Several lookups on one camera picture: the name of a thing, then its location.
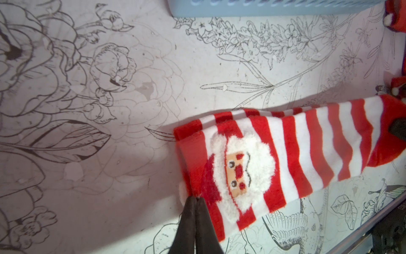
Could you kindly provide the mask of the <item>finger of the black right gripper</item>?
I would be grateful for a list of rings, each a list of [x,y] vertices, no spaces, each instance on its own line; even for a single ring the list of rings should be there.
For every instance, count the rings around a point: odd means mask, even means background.
[[[390,127],[389,132],[402,141],[406,141],[406,118],[395,119]]]

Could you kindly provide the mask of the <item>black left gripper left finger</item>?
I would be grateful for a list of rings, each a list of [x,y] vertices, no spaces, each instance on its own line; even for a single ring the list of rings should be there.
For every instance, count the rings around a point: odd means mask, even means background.
[[[169,254],[193,254],[196,238],[197,199],[188,197],[181,215],[176,236],[169,249]]]

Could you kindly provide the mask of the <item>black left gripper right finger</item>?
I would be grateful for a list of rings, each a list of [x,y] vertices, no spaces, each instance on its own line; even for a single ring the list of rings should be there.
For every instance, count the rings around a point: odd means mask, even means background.
[[[196,253],[223,254],[222,247],[212,224],[209,210],[203,198],[196,204]]]

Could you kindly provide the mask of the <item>red white striped santa sock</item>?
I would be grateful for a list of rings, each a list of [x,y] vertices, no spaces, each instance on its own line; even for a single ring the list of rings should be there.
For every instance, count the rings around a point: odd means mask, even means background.
[[[379,95],[222,122],[176,146],[187,192],[206,201],[223,241],[292,201],[395,160],[406,143],[389,127],[405,116],[403,101]]]

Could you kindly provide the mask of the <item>light blue plastic basket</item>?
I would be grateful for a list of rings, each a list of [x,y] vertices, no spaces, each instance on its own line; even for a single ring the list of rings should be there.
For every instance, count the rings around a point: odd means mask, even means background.
[[[378,0],[168,1],[169,10],[176,18],[353,14],[381,3]]]

